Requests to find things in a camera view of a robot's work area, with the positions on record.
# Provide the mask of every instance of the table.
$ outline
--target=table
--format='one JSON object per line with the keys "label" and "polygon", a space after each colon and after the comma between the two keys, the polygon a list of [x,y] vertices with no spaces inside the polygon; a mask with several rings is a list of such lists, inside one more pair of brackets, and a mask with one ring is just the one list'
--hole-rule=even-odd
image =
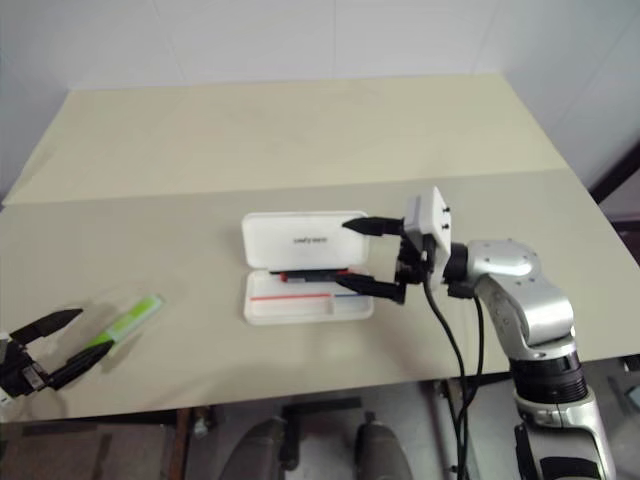
{"label": "table", "polygon": [[[350,103],[362,85],[379,93]],[[82,321],[30,348],[45,366],[72,353],[132,298],[157,292],[167,299],[100,366],[60,392],[18,402],[11,418],[117,414],[457,375],[453,353],[418,288],[404,307],[377,301],[369,320],[252,327],[242,319],[250,271],[241,243],[243,215],[362,209],[401,216],[407,196],[434,184],[451,205],[457,241],[512,237],[538,252],[545,274],[572,301],[583,359],[637,351],[640,328],[630,319],[640,271],[500,77],[173,90],[72,93],[0,214],[2,329],[57,308],[86,308]],[[347,106],[328,102],[336,90],[351,92],[343,99]],[[253,157],[243,151],[233,162],[221,160],[232,148],[228,138],[240,141],[243,123],[229,112],[225,123],[213,105],[226,101],[233,112],[237,100],[242,110],[247,97],[262,106],[238,118],[252,118],[256,135],[260,122],[273,130],[257,140],[247,137],[255,144],[242,148],[253,149]],[[160,105],[163,98],[177,104]],[[420,106],[423,101],[433,108]],[[317,120],[303,129],[304,141],[290,145],[282,125],[290,122],[295,132],[300,118],[287,119],[282,110],[298,111],[304,102],[318,105]],[[323,113],[323,102],[333,113]],[[350,116],[333,117],[336,125],[325,118],[343,109]],[[152,118],[157,121],[142,122]],[[203,134],[207,118],[216,119],[217,136]],[[282,125],[276,127],[275,118]],[[410,130],[412,121],[419,127]],[[159,133],[191,131],[184,124],[198,133],[171,141]],[[389,129],[394,134],[385,136]],[[276,137],[278,149],[256,162],[257,144]],[[354,142],[365,137],[370,145],[358,151]],[[317,163],[313,152],[322,138],[327,158]],[[171,152],[163,150],[171,145]],[[91,150],[96,157],[88,160]],[[215,155],[199,163],[207,151]],[[184,162],[171,167],[172,156]],[[397,242],[372,241],[367,266],[378,277],[392,277]],[[448,300],[444,289],[437,298],[473,365],[472,303]],[[506,370],[490,325],[487,336],[486,371]]]}

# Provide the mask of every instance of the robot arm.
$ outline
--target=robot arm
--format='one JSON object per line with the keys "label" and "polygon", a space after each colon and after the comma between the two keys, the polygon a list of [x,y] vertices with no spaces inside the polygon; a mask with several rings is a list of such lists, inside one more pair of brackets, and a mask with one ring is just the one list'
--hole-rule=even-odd
{"label": "robot arm", "polygon": [[[465,249],[454,252],[464,256]],[[521,474],[614,479],[596,398],[578,360],[569,300],[522,244],[473,241],[466,257],[466,274],[458,278],[475,285],[509,358],[523,420],[515,429]]]}
{"label": "robot arm", "polygon": [[573,309],[543,276],[534,251],[511,240],[452,244],[449,208],[435,188],[412,199],[403,220],[362,218],[344,226],[396,234],[401,244],[394,283],[347,274],[337,280],[341,285],[402,304],[407,284],[428,279],[431,288],[448,284],[450,296],[477,294],[484,302],[516,387],[523,478],[615,479],[596,399],[578,360]]}

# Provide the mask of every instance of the white wall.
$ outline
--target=white wall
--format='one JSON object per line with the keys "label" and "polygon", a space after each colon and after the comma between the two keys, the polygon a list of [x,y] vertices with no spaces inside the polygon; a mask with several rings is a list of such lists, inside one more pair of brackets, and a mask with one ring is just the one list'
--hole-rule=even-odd
{"label": "white wall", "polygon": [[0,198],[62,91],[504,72],[587,185],[640,136],[640,0],[0,0]]}

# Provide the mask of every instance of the wall tile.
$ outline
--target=wall tile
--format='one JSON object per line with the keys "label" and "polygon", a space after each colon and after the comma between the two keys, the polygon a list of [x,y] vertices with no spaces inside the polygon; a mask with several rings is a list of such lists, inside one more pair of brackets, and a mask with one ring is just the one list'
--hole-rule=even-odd
{"label": "wall tile", "polygon": [[337,76],[470,73],[497,0],[339,0]]}
{"label": "wall tile", "polygon": [[503,1],[477,71],[502,71],[550,132],[640,7],[637,0]]}
{"label": "wall tile", "polygon": [[640,14],[551,139],[586,185],[640,140]]}
{"label": "wall tile", "polygon": [[88,89],[183,83],[150,0],[22,2],[3,6],[0,41],[26,76]]}
{"label": "wall tile", "polygon": [[327,78],[333,3],[221,0],[171,32],[190,83]]}

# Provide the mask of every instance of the black cable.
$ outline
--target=black cable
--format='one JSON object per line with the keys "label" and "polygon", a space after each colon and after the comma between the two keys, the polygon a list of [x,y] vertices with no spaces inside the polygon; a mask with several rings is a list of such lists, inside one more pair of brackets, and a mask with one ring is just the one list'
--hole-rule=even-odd
{"label": "black cable", "polygon": [[[449,343],[451,344],[451,347],[453,348],[453,352],[456,355],[456,360],[458,361],[458,368],[460,370],[460,389],[462,390],[462,399],[463,401],[466,400],[467,398],[467,376],[465,374],[464,371],[464,360],[462,359],[462,354],[460,353],[460,348],[458,348],[458,343],[456,342],[455,337],[453,336],[453,332],[451,331],[451,327],[449,327],[449,323],[447,322],[447,320],[444,318],[444,315],[442,314],[442,312],[440,311],[440,309],[438,308],[438,305],[436,304],[434,298],[433,298],[433,293],[431,292],[431,287],[430,287],[430,280],[431,280],[431,274],[429,273],[429,271],[427,270],[427,274],[425,276],[425,281],[422,283],[422,287],[424,289],[424,294],[427,297],[427,302],[429,303],[429,307],[431,307],[431,310],[433,311],[433,314],[436,316],[436,318],[438,319],[438,321],[440,322],[440,325],[442,326],[442,329],[444,330],[445,334],[447,335],[447,338],[449,339]],[[464,415],[463,419],[462,419],[462,427],[464,428],[464,433],[465,435],[467,434],[468,431],[468,419],[467,416]],[[457,475],[457,479],[458,480],[464,480],[466,477],[466,464],[465,464],[465,455],[464,455],[464,451],[463,451],[463,441],[461,440],[461,429],[460,429],[460,425],[459,422],[454,422],[454,431],[456,434],[456,443],[457,443],[457,456],[458,456],[458,465],[457,465],[457,471],[456,471],[456,475]]]}
{"label": "black cable", "polygon": [[423,288],[424,288],[425,296],[427,297],[427,302],[429,303],[429,306],[431,307],[431,310],[433,311],[434,315],[442,325],[442,328],[444,329],[447,335],[447,338],[449,339],[449,343],[451,343],[453,351],[456,355],[456,359],[458,361],[458,367],[460,369],[460,389],[462,390],[463,404],[462,404],[462,407],[460,408],[460,412],[458,413],[457,417],[455,416],[455,413],[453,411],[453,405],[451,402],[449,403],[449,409],[451,411],[450,413],[452,417],[452,422],[454,424],[454,432],[456,436],[456,447],[457,447],[457,456],[458,456],[458,465],[457,465],[457,471],[456,471],[457,479],[464,480],[468,478],[466,462],[467,462],[467,451],[468,451],[468,444],[469,444],[469,418],[467,415],[467,411],[468,411],[469,405],[471,405],[471,402],[473,401],[473,399],[476,396],[476,393],[478,392],[478,388],[480,386],[480,377],[482,375],[482,368],[484,366],[484,315],[482,312],[482,305],[480,304],[480,300],[478,299],[477,296],[474,296],[473,300],[474,300],[477,314],[478,314],[478,366],[476,369],[473,385],[471,387],[471,390],[468,391],[467,377],[465,374],[464,361],[462,359],[462,354],[460,353],[460,349],[455,340],[455,337],[453,336],[453,332],[451,331],[451,328],[449,327],[447,320],[445,319],[444,315],[438,308],[438,305],[436,304],[435,299],[433,298],[433,293],[431,292],[429,281],[430,281],[430,274],[427,273],[425,282],[423,283]]}
{"label": "black cable", "polygon": [[478,314],[478,367],[476,374],[473,377],[473,384],[469,389],[469,397],[464,400],[460,413],[458,414],[458,422],[462,415],[466,414],[469,405],[473,402],[473,399],[478,393],[478,387],[480,386],[480,377],[482,376],[482,368],[484,366],[484,314],[482,312],[482,305],[477,296],[473,297],[473,302],[476,305],[476,311]]}
{"label": "black cable", "polygon": [[460,423],[462,422],[464,427],[464,434],[462,435],[462,464],[466,466],[467,463],[467,452],[469,447],[469,417],[468,417],[468,408],[473,402],[473,399],[478,393],[478,388],[480,387],[480,377],[482,376],[482,367],[484,366],[484,314],[482,312],[482,305],[480,304],[480,299],[474,295],[473,302],[476,306],[476,311],[478,315],[478,366],[476,369],[476,374],[473,379],[473,385],[471,386],[471,390],[469,392],[469,396],[467,398],[463,398],[462,408],[460,408],[460,413],[458,413],[457,423],[458,428],[460,428]]}

